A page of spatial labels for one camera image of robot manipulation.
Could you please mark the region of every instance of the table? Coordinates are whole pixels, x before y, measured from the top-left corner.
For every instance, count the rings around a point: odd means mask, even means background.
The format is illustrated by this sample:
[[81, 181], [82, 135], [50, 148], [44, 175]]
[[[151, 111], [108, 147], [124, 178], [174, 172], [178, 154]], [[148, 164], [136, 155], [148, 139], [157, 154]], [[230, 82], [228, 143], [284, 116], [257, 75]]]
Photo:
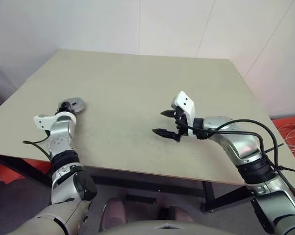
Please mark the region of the table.
[[[193, 99], [198, 118], [254, 119], [267, 125], [278, 143], [284, 142], [229, 60], [61, 49], [0, 106], [0, 158], [12, 159], [9, 167], [17, 171], [22, 170], [16, 158], [48, 161], [36, 148], [22, 144], [45, 137], [33, 117], [52, 115], [63, 99], [81, 97], [87, 108], [77, 115], [74, 147], [83, 164], [242, 185], [236, 167], [216, 143], [187, 137], [177, 143], [152, 133], [154, 128], [175, 131], [174, 120], [160, 112], [171, 108], [179, 91]], [[240, 126], [261, 134], [266, 149], [272, 147], [260, 127]], [[295, 169], [286, 145], [279, 148], [279, 164]], [[26, 166], [23, 173], [32, 170]], [[295, 173], [284, 174], [295, 187]]]

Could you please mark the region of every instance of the table leg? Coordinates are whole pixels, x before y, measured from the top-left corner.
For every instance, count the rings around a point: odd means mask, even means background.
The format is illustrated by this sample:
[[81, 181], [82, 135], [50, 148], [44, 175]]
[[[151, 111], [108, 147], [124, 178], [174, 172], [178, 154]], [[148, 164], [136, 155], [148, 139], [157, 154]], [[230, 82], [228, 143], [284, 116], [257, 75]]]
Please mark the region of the table leg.
[[205, 192], [205, 201], [209, 202], [215, 199], [212, 182], [202, 181], [203, 190]]
[[51, 187], [51, 178], [49, 176], [43, 174], [21, 158], [0, 155], [0, 164], [48, 188]]
[[203, 212], [217, 212], [229, 207], [249, 202], [252, 200], [252, 198], [253, 195], [251, 192], [245, 186], [242, 186], [212, 201], [203, 203], [201, 209]]

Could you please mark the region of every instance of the cable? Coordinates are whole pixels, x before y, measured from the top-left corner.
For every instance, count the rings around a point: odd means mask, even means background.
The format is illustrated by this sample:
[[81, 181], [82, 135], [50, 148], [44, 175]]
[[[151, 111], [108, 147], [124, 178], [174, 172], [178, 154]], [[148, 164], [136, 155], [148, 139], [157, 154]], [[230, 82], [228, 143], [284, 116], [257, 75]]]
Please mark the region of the cable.
[[295, 188], [292, 186], [292, 184], [287, 180], [287, 178], [284, 176], [284, 174], [281, 172], [282, 169], [287, 169], [285, 167], [279, 166], [278, 164], [278, 146], [277, 146], [277, 139], [275, 137], [275, 135], [273, 134], [273, 132], [264, 124], [255, 121], [255, 120], [250, 120], [250, 119], [238, 119], [238, 120], [232, 120], [229, 121], [221, 126], [219, 126], [218, 128], [216, 128], [216, 130], [219, 130], [225, 126], [228, 126], [230, 124], [236, 123], [236, 122], [250, 122], [250, 123], [254, 123], [257, 124], [261, 127], [263, 127], [270, 135], [272, 141], [273, 141], [273, 145], [274, 145], [274, 169], [277, 171], [278, 175], [282, 178], [282, 180], [286, 183], [286, 185], [290, 188], [291, 192], [294, 194], [295, 196]]
[[40, 140], [40, 141], [36, 141], [36, 142], [32, 142], [32, 141], [26, 141], [26, 142], [31, 142], [31, 143], [42, 143], [44, 141], [46, 141], [49, 138], [49, 135], [46, 136], [44, 139]]
[[255, 132], [250, 132], [250, 131], [220, 131], [218, 129], [215, 130], [206, 130], [206, 129], [200, 129], [200, 128], [195, 128], [188, 126], [187, 124], [183, 123], [181, 120], [177, 120], [179, 125], [182, 125], [184, 127], [187, 127], [188, 129], [191, 129], [193, 131], [198, 131], [198, 132], [204, 132], [204, 133], [210, 133], [211, 135], [208, 136], [211, 137], [213, 134], [228, 134], [228, 135], [251, 135], [251, 136], [256, 136], [259, 139], [260, 142], [260, 151], [263, 155], [265, 155], [265, 150], [264, 150], [264, 142], [263, 138], [261, 135], [255, 133]]
[[272, 141], [273, 141], [273, 145], [274, 145], [274, 164], [276, 167], [279, 167], [278, 166], [278, 146], [277, 146], [277, 139], [275, 137], [275, 135], [273, 134], [273, 132], [264, 124], [258, 122], [258, 121], [255, 121], [255, 120], [250, 120], [250, 119], [238, 119], [238, 120], [232, 120], [232, 121], [229, 121], [229, 122], [226, 122], [224, 123], [223, 125], [219, 126], [218, 128], [216, 128], [216, 130], [220, 130], [222, 129], [223, 127], [225, 126], [228, 126], [230, 124], [233, 124], [233, 123], [236, 123], [236, 122], [250, 122], [250, 123], [254, 123], [254, 124], [257, 124], [261, 127], [263, 127], [270, 135]]
[[269, 152], [271, 152], [271, 151], [273, 151], [274, 150], [274, 148], [269, 148], [269, 149], [267, 149], [267, 150], [265, 150], [265, 153], [269, 153]]
[[37, 143], [42, 143], [42, 142], [46, 141], [48, 138], [49, 138], [49, 135], [47, 137], [45, 137], [44, 139], [40, 140], [40, 141], [36, 141], [36, 142], [22, 141], [22, 143], [31, 144], [32, 146], [38, 148], [51, 161], [50, 155], [43, 148], [41, 148], [40, 146], [37, 145]]
[[[272, 138], [273, 141], [273, 145], [274, 145], [274, 163], [268, 158], [268, 156], [266, 155], [265, 151], [264, 151], [264, 143], [263, 143], [263, 138], [254, 132], [245, 132], [245, 131], [220, 131], [220, 129], [222, 129], [225, 126], [228, 126], [230, 124], [236, 123], [236, 122], [250, 122], [250, 123], [254, 123], [257, 124], [261, 127], [263, 127], [270, 135], [270, 137]], [[178, 123], [180, 125], [183, 125], [191, 130], [194, 131], [199, 131], [199, 132], [205, 132], [205, 133], [211, 133], [211, 135], [209, 135], [209, 137], [211, 137], [213, 134], [238, 134], [238, 135], [253, 135], [258, 137], [259, 142], [260, 142], [260, 150], [262, 152], [262, 154], [268, 159], [269, 163], [271, 164], [271, 166], [273, 167], [273, 169], [275, 169], [278, 173], [278, 175], [282, 178], [282, 180], [286, 183], [286, 185], [290, 188], [291, 192], [294, 194], [295, 196], [295, 188], [291, 185], [291, 183], [287, 180], [287, 178], [283, 175], [283, 173], [281, 172], [281, 169], [288, 169], [288, 168], [284, 168], [282, 166], [278, 165], [278, 146], [277, 146], [277, 139], [275, 137], [275, 135], [273, 134], [273, 132], [264, 124], [255, 121], [255, 120], [250, 120], [250, 119], [238, 119], [238, 120], [232, 120], [229, 121], [221, 126], [219, 126], [218, 128], [216, 128], [215, 130], [205, 130], [205, 129], [200, 129], [200, 128], [194, 128], [191, 126], [188, 126], [187, 124], [183, 123], [182, 121], [178, 120]]]

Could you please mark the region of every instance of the gray floor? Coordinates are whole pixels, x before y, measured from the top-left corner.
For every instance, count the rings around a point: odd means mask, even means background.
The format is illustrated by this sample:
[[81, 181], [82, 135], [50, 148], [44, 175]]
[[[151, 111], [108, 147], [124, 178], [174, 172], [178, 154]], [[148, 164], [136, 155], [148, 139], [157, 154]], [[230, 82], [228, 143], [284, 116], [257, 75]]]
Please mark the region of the gray floor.
[[[177, 186], [201, 188], [201, 183], [191, 180], [182, 180], [152, 175], [142, 175], [129, 172], [106, 171], [90, 169], [92, 174], [113, 176], [126, 179], [163, 183]], [[225, 209], [210, 214], [203, 214], [199, 210], [202, 199], [182, 196], [178, 194], [159, 193], [137, 189], [126, 189], [98, 185], [98, 194], [94, 199], [86, 223], [80, 228], [80, 235], [94, 235], [98, 232], [103, 207], [108, 199], [113, 197], [123, 198], [126, 194], [134, 194], [146, 197], [154, 197], [157, 204], [140, 202], [125, 202], [126, 209], [130, 212], [128, 221], [155, 219], [158, 209], [176, 205], [187, 210], [196, 222], [220, 228], [234, 234], [265, 235], [262, 226], [258, 222], [250, 203], [242, 204], [233, 208]], [[237, 187], [213, 184], [216, 196], [227, 193]], [[6, 234], [23, 222], [33, 217], [49, 203], [50, 190], [28, 179], [14, 181], [8, 185], [0, 182], [0, 235]]]

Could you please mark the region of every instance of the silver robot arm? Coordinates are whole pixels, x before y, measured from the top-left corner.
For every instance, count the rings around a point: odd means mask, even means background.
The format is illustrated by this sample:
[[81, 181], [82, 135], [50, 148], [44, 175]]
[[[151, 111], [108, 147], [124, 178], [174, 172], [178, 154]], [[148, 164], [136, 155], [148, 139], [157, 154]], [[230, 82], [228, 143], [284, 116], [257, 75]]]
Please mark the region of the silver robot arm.
[[93, 179], [71, 147], [75, 114], [83, 108], [83, 100], [72, 98], [60, 103], [56, 115], [34, 117], [39, 129], [50, 131], [48, 150], [53, 171], [51, 205], [10, 235], [78, 234], [97, 193]]
[[[205, 130], [216, 130], [231, 119], [222, 116], [196, 118], [194, 102], [184, 92], [174, 98], [172, 108], [161, 114], [176, 119], [178, 134], [165, 129], [154, 129], [153, 132], [176, 141], [180, 141], [181, 136], [190, 136], [218, 143], [255, 196], [253, 206], [261, 208], [275, 234], [295, 235], [295, 196], [261, 153], [254, 137], [223, 133], [208, 135]], [[235, 123], [220, 130], [242, 131]]]

